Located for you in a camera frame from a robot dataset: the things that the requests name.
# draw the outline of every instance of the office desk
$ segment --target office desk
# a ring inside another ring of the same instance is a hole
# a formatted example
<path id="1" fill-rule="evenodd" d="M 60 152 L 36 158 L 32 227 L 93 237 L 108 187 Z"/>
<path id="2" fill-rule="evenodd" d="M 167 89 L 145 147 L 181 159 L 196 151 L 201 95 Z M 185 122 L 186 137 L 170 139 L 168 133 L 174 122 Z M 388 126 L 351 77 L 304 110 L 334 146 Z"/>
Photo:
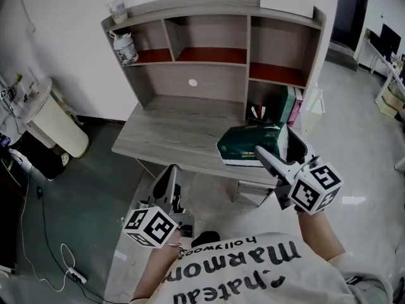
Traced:
<path id="1" fill-rule="evenodd" d="M 264 168 L 222 163 L 216 143 L 232 126 L 245 125 L 238 103 L 214 99 L 156 96 L 138 104 L 117 137 L 113 151 L 161 165 L 275 186 Z"/>
<path id="2" fill-rule="evenodd" d="M 361 46 L 358 61 L 360 60 L 360 55 L 361 55 L 361 52 L 363 51 L 364 46 L 368 45 L 371 48 L 371 50 L 374 52 L 374 55 L 375 55 L 373 61 L 371 62 L 370 73 L 373 74 L 375 64 L 376 64 L 378 59 L 381 60 L 381 62 L 383 62 L 388 67 L 387 80 L 384 82 L 384 85 L 382 86 L 381 91 L 378 93 L 378 95 L 375 98 L 374 102 L 377 103 L 377 100 L 379 100 L 382 97 L 382 95 L 384 94 L 385 90 L 387 90 L 387 88 L 388 88 L 388 86 L 389 86 L 389 84 L 390 84 L 390 82 L 392 81 L 393 78 L 395 78 L 395 80 L 396 80 L 396 82 L 398 84 L 398 87 L 400 88 L 402 94 L 405 96 L 405 86 L 402 83 L 402 80 L 399 78 L 399 72 L 392 67 L 392 64 L 389 63 L 380 54 L 380 52 L 377 51 L 377 49 L 370 43 L 370 41 L 368 39 L 366 39 L 365 37 L 363 39 L 364 39 L 364 42 L 363 42 L 363 45 Z M 404 164 L 405 164 L 405 156 L 394 165 L 394 168 L 398 169 L 401 166 L 403 166 Z"/>

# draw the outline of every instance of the book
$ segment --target book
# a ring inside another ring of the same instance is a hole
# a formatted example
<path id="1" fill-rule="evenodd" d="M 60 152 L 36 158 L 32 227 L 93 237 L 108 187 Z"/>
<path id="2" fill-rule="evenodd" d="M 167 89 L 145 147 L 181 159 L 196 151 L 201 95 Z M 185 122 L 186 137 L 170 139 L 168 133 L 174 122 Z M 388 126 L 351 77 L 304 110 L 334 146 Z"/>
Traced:
<path id="1" fill-rule="evenodd" d="M 263 167 L 254 154 L 254 147 L 262 146 L 285 160 L 288 139 L 285 123 L 238 126 L 229 128 L 216 144 L 216 148 L 226 165 Z"/>
<path id="2" fill-rule="evenodd" d="M 288 85 L 284 87 L 280 95 L 280 106 L 278 109 L 278 117 L 276 121 L 280 123 L 287 123 L 292 107 L 294 107 L 294 101 L 296 100 L 296 93 L 294 87 Z"/>
<path id="3" fill-rule="evenodd" d="M 302 92 L 299 88 L 294 88 L 294 91 L 296 93 L 296 102 L 294 103 L 294 106 L 292 107 L 290 117 L 287 121 L 287 125 L 289 127 L 292 127 L 293 124 L 295 123 L 299 110 L 301 109 L 302 105 Z"/>

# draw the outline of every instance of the desk leg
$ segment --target desk leg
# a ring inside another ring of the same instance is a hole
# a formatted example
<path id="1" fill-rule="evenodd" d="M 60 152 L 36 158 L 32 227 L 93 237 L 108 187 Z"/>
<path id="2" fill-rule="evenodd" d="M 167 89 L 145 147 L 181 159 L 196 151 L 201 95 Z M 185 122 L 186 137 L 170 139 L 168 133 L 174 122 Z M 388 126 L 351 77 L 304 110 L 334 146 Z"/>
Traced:
<path id="1" fill-rule="evenodd" d="M 394 74 L 392 72 L 390 72 L 388 74 L 388 78 L 385 81 L 384 85 L 382 86 L 380 92 L 378 93 L 378 96 L 374 99 L 374 102 L 377 103 L 377 101 L 382 97 L 382 95 L 384 94 L 385 90 L 388 88 L 388 85 L 390 84 L 392 77 L 394 76 Z"/>
<path id="2" fill-rule="evenodd" d="M 405 164 L 405 156 L 404 156 L 402 159 L 400 159 L 400 160 L 394 165 L 395 170 L 398 170 L 398 169 L 401 168 L 404 164 Z"/>
<path id="3" fill-rule="evenodd" d="M 375 68 L 375 65 L 376 65 L 376 63 L 377 63 L 377 59 L 378 59 L 378 56 L 375 55 L 375 56 L 374 56 L 374 60 L 371 62 L 371 70 L 370 70 L 370 73 L 371 73 L 371 74 L 374 73 L 374 68 Z"/>

